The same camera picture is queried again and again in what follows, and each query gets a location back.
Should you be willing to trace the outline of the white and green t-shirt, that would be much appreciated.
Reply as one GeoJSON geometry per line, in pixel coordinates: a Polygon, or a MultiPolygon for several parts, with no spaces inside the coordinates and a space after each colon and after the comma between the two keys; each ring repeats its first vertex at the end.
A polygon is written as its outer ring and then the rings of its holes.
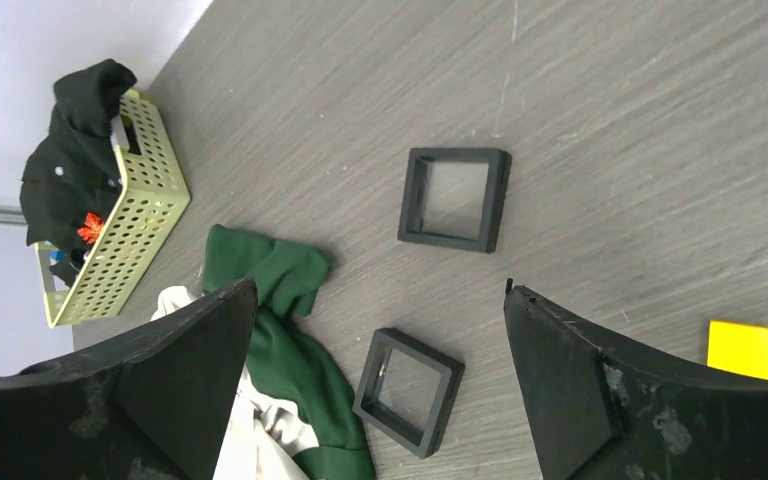
{"type": "Polygon", "coordinates": [[[354,391],[329,352],[294,320],[309,315],[332,268],[320,248],[213,226],[202,290],[249,277],[258,307],[216,479],[373,479],[354,391]]]}

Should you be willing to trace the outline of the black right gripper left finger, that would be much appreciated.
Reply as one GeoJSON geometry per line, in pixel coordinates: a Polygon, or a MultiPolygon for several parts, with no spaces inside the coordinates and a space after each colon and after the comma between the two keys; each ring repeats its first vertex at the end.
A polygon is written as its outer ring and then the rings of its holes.
{"type": "Polygon", "coordinates": [[[0,376],[0,479],[209,479],[257,313],[253,280],[0,376]]]}

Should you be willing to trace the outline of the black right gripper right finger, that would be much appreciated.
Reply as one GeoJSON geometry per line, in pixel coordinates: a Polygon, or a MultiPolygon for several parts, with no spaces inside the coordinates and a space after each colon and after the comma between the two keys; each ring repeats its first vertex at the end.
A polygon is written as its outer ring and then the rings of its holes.
{"type": "Polygon", "coordinates": [[[768,479],[768,380],[667,354],[508,282],[513,363],[546,479],[768,479]]]}

